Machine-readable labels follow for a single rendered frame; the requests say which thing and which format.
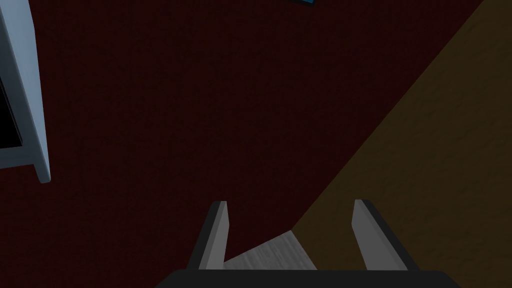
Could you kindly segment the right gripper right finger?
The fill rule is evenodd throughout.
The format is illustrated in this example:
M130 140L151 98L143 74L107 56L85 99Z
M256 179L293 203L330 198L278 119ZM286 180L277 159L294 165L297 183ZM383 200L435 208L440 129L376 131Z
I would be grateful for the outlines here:
M354 202L351 228L367 270L420 269L381 213L368 199L357 199Z

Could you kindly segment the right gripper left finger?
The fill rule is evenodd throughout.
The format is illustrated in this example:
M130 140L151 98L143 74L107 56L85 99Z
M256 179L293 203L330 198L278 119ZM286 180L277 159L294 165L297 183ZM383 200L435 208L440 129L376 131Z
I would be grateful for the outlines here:
M226 201L211 204L186 266L191 270L222 270L229 235Z

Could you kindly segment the pale blue cabinet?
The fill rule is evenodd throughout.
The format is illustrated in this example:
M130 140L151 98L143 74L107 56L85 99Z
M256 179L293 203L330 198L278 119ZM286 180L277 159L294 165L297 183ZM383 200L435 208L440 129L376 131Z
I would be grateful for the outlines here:
M51 180L35 27L28 0L0 0L0 169Z

